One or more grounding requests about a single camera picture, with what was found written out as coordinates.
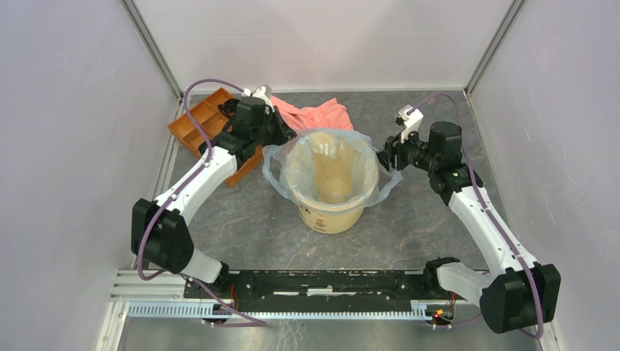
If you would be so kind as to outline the light blue plastic trash bag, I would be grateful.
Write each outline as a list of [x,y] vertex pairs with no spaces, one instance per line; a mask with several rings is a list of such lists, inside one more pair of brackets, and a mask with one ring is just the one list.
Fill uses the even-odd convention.
[[367,208],[403,180],[380,164],[371,138],[354,130],[305,129],[262,150],[262,174],[285,199],[323,213]]

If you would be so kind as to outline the yellow trash bin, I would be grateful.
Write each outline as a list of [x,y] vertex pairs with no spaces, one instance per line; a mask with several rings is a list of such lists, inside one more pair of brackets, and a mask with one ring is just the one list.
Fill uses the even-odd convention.
[[280,182],[308,227],[337,234],[378,198],[379,163],[365,135],[311,130],[287,150]]

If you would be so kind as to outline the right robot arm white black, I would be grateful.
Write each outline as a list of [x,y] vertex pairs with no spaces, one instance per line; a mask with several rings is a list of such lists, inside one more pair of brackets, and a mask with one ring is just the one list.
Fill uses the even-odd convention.
[[498,215],[484,183],[469,164],[462,129],[448,121],[431,125],[427,140],[409,127],[390,136],[377,156],[386,170],[413,166],[426,172],[433,191],[460,219],[483,254],[488,273],[467,268],[454,257],[427,262],[424,293],[446,293],[474,304],[494,333],[535,327],[541,338],[557,307],[559,270],[529,253]]

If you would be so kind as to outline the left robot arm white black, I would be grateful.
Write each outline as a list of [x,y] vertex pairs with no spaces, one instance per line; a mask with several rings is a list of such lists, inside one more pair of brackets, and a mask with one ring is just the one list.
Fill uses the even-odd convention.
[[261,147],[282,146],[296,137],[271,99],[258,91],[244,94],[234,114],[180,181],[154,200],[138,200],[132,208],[131,250],[139,260],[199,279],[212,298],[224,296],[230,288],[224,274],[227,266],[194,246],[189,223],[213,191]]

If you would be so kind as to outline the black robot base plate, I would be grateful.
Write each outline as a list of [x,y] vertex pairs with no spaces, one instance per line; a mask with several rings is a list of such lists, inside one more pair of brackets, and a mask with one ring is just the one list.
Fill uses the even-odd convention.
[[463,301],[422,271],[405,270],[229,271],[206,288],[187,283],[184,297],[206,299],[209,291],[240,312],[407,312],[413,301]]

